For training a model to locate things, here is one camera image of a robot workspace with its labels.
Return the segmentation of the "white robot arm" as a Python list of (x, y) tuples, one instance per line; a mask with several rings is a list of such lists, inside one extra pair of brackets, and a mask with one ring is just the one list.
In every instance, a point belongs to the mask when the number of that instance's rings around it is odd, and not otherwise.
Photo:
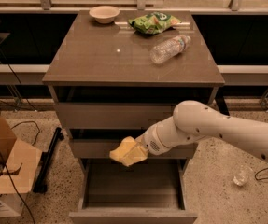
[(196, 101), (178, 104), (173, 115), (150, 126), (126, 151), (121, 163), (130, 166), (148, 155), (215, 137), (268, 163), (268, 123), (226, 116)]

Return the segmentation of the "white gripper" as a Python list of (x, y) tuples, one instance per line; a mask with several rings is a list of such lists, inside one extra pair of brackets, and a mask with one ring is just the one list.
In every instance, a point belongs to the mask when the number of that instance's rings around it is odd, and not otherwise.
[(136, 138), (137, 144), (128, 147), (121, 158), (121, 163), (129, 167), (135, 163), (144, 161), (148, 153), (152, 155), (161, 155), (165, 147), (157, 135), (157, 127), (149, 127), (143, 134)]

